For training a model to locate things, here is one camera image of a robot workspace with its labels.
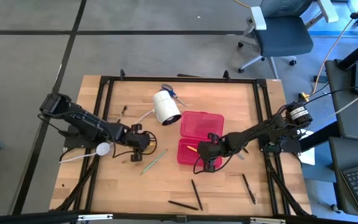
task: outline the green pen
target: green pen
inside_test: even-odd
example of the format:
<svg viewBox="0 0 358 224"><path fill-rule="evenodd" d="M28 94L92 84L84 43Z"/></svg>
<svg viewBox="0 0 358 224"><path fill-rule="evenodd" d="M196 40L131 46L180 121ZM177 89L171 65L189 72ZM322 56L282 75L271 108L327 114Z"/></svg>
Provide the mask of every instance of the green pen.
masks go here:
<svg viewBox="0 0 358 224"><path fill-rule="evenodd" d="M153 162L150 163L150 164L140 173L140 175L143 175L143 174L144 174L150 167L152 167L152 165L155 164L155 162L157 162L167 151L168 151L168 149L162 151L161 154L158 155L157 158L155 158L155 159L153 160Z"/></svg>

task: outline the gray office chair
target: gray office chair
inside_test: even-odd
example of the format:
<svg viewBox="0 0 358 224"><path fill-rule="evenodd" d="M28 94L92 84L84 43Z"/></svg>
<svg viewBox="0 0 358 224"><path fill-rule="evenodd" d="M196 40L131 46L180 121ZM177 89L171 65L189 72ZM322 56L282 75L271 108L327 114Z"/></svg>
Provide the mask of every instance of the gray office chair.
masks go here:
<svg viewBox="0 0 358 224"><path fill-rule="evenodd" d="M323 17L326 22L338 21L338 15L330 0L318 0L321 13L306 24L300 17L311 5L312 0L263 0L260 7L251 7L251 16L247 19L248 28L244 36L254 33L260 55L238 69L239 73L258 60L267 58L275 78L278 79L273 57L289 58L290 65L296 64L294 55L311 52L313 41L308 32L313 24ZM240 40L238 47L254 45Z"/></svg>

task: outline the red plastic container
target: red plastic container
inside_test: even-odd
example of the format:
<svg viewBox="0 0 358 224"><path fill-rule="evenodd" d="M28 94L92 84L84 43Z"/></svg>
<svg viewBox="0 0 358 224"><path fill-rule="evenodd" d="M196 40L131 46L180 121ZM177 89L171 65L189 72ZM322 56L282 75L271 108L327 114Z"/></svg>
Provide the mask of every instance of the red plastic container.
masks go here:
<svg viewBox="0 0 358 224"><path fill-rule="evenodd" d="M178 162L183 165L193 166L199 158L199 154L187 146L197 149L200 141L210 141L208 133L215 133L222 136L224 118L220 114L211 114L207 112L185 111L182 114L180 135L182 139L179 140L178 146ZM203 160L199 159L197 166L203 166ZM215 167L222 165L222 157L215 160Z"/></svg>

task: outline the scissors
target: scissors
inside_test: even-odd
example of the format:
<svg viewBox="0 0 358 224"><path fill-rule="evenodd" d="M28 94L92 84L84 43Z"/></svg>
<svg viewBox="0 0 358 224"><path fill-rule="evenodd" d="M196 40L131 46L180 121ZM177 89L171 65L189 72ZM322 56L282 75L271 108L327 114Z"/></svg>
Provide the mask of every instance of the scissors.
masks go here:
<svg viewBox="0 0 358 224"><path fill-rule="evenodd" d="M161 85L161 88L162 88L162 89L161 89L160 91L166 90L171 97L173 97L174 99L176 99L176 100L177 100L180 104L182 104L183 106L186 106L186 104L185 104L182 100L179 100L179 99L178 99L178 96L177 96L177 94L173 91L172 86L170 86L170 85L168 85L168 84L162 84L162 85Z"/></svg>

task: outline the wooden table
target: wooden table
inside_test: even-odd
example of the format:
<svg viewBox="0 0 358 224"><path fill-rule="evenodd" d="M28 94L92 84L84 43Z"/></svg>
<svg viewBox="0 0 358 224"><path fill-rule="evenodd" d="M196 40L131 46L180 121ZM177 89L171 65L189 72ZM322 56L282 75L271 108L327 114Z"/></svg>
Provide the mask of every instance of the wooden table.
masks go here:
<svg viewBox="0 0 358 224"><path fill-rule="evenodd" d="M100 76L84 76L77 103L93 111L99 87ZM124 105L128 109L121 123L130 126L143 114L153 108L152 96L159 91L161 82L114 82L108 121L115 122ZM175 92L188 105L178 104L183 111L205 111L224 116L223 134L243 131L258 123L254 92L246 83L189 83L170 82ZM267 80L268 93L273 113L285 104L280 80ZM161 126L154 114L142 120L143 130L153 132L158 140L156 152L144 156L142 162L131 162L130 154L113 159L111 152L101 157L97 175L92 212L153 213L153 214L197 214L197 215L259 215L271 216L269 188L263 154L256 140L247 146L249 154L240 152L245 160L234 156L230 163L214 174L193 174L193 166L177 162L177 148L180 136L180 121ZM167 153L144 175L139 173L163 150ZM117 147L117 152L128 148ZM84 149L75 149L64 159L79 156ZM300 163L291 154L281 154L285 183L296 201L311 213ZM50 208L59 206L78 181L82 159L60 166ZM245 174L256 197L254 205L249 197L241 174ZM191 179L196 183L204 210L190 210L169 204L168 200L198 207ZM277 205L282 209L280 191L276 186ZM81 198L85 204L87 186Z"/></svg>

